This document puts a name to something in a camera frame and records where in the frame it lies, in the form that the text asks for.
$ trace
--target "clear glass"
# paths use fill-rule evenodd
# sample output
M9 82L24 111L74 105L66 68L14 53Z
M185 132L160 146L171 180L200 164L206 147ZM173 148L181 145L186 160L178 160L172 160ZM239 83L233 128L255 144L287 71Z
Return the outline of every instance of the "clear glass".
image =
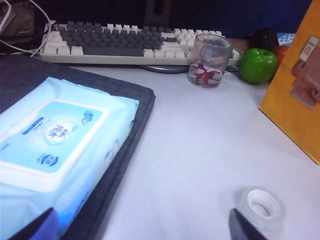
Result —
M204 88L216 88L227 68L233 46L222 36L198 34L195 36L188 80Z

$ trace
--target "yellow cardboard box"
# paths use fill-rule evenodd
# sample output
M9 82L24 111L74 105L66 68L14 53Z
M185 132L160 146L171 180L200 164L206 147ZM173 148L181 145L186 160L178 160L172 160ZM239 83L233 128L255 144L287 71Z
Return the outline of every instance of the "yellow cardboard box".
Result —
M320 164L320 0L313 0L259 108Z

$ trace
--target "roll of tape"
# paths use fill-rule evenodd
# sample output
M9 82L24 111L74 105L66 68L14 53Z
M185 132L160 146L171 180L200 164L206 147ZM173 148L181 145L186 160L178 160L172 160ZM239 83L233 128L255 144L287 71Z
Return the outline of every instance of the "roll of tape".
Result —
M243 191L238 210L262 231L274 230L286 218L286 209L280 199L269 190L256 186Z

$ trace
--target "desk mat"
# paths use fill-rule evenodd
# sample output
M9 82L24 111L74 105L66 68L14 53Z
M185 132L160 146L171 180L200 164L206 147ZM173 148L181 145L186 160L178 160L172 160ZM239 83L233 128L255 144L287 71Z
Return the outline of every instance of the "desk mat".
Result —
M62 240L94 239L151 114L155 94L146 87L44 62L23 55L0 58L0 113L31 92L47 77L100 89L139 101L132 130Z

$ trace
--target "keyboard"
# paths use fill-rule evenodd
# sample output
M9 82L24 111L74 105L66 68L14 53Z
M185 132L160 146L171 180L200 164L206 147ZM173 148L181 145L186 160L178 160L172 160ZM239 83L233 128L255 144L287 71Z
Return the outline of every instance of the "keyboard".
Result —
M195 37L201 33L222 36L214 30L68 21L47 33L40 58L71 64L189 65ZM234 49L228 65L238 66L239 61L240 53Z

